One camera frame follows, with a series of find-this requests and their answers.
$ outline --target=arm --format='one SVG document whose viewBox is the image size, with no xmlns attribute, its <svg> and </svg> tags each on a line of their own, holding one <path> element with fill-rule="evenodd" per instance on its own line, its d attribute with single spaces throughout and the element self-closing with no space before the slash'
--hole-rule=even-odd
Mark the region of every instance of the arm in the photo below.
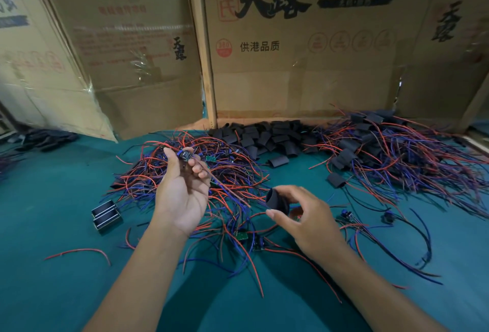
<svg viewBox="0 0 489 332">
<path fill-rule="evenodd" d="M 266 214 L 295 238 L 300 249 L 345 291 L 375 332 L 446 331 L 411 300 L 376 274 L 346 244 L 329 206 L 304 188 L 276 187 L 292 203 L 300 203 L 300 222 L 280 211 Z"/>
<path fill-rule="evenodd" d="M 210 184 L 194 159 L 183 167 L 173 150 L 165 148 L 165 154 L 168 170 L 156 190 L 151 223 L 84 332 L 156 330 L 180 253 L 204 215 Z"/>
</svg>

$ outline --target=person's left hand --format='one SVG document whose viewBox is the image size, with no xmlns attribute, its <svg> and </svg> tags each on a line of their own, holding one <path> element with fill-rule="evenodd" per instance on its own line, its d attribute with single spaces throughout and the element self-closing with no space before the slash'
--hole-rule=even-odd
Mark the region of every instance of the person's left hand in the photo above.
<svg viewBox="0 0 489 332">
<path fill-rule="evenodd" d="M 200 157 L 193 154 L 194 150 L 184 149 L 193 155 L 187 163 L 181 161 L 170 148 L 164 149 L 168 158 L 168 169 L 156 189 L 152 222 L 173 226 L 190 236 L 204 216 L 211 179 L 196 161 L 200 161 Z"/>
</svg>

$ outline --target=forearm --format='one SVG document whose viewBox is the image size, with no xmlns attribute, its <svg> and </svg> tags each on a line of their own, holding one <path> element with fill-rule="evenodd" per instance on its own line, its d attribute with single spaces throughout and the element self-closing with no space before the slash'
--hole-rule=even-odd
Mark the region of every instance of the forearm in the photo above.
<svg viewBox="0 0 489 332">
<path fill-rule="evenodd" d="M 187 238 L 153 221 L 84 332 L 156 330 Z"/>
<path fill-rule="evenodd" d="M 320 260 L 375 332 L 445 331 L 411 300 L 391 286 L 350 248 L 341 246 L 336 261 Z"/>
</svg>

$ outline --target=cardboard box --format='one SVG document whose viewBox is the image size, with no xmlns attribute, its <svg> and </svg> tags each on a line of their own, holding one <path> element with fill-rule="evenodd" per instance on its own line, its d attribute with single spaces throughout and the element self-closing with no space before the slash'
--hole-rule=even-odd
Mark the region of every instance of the cardboard box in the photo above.
<svg viewBox="0 0 489 332">
<path fill-rule="evenodd" d="M 489 0 L 430 0 L 411 64 L 402 74 L 399 113 L 441 124 L 466 118 L 481 95 L 488 54 Z M 473 118 L 477 110 L 470 112 Z"/>
<path fill-rule="evenodd" d="M 202 118 L 188 0 L 14 1 L 0 96 L 20 121 L 115 140 Z"/>
<path fill-rule="evenodd" d="M 429 0 L 205 0 L 219 118 L 390 108 Z"/>
</svg>

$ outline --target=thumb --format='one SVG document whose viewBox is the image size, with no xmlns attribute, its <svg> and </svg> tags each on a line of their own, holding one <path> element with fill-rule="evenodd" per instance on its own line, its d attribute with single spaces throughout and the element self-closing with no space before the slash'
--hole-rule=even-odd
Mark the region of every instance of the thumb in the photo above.
<svg viewBox="0 0 489 332">
<path fill-rule="evenodd" d="M 276 222 L 279 226 L 285 229 L 291 236 L 295 237 L 297 229 L 300 224 L 291 218 L 289 218 L 285 213 L 278 210 L 266 210 L 266 215 Z"/>
<path fill-rule="evenodd" d="M 168 158 L 168 168 L 166 169 L 165 177 L 175 179 L 180 176 L 180 160 L 175 152 L 170 148 L 163 148 L 166 157 Z"/>
</svg>

